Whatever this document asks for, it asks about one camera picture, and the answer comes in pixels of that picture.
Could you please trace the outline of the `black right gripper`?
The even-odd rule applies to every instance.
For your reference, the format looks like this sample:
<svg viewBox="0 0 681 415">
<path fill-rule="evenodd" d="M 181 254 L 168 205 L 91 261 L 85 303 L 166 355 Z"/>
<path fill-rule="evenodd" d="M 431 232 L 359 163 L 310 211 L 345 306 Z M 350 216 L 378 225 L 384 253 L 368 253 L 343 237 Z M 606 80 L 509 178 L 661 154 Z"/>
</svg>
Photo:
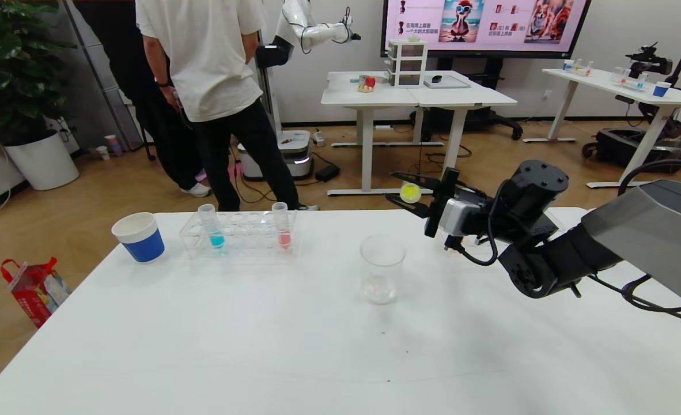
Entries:
<svg viewBox="0 0 681 415">
<path fill-rule="evenodd" d="M 483 235 L 486 233 L 486 207 L 491 198 L 476 187 L 459 180 L 459 170 L 444 169 L 441 179 L 415 173 L 390 173 L 404 184 L 414 184 L 425 191 L 433 191 L 430 206 L 420 201 L 406 202 L 399 194 L 384 194 L 388 202 L 420 218 L 427 218 L 424 234 L 433 238 L 440 229 L 451 236 Z"/>
</svg>

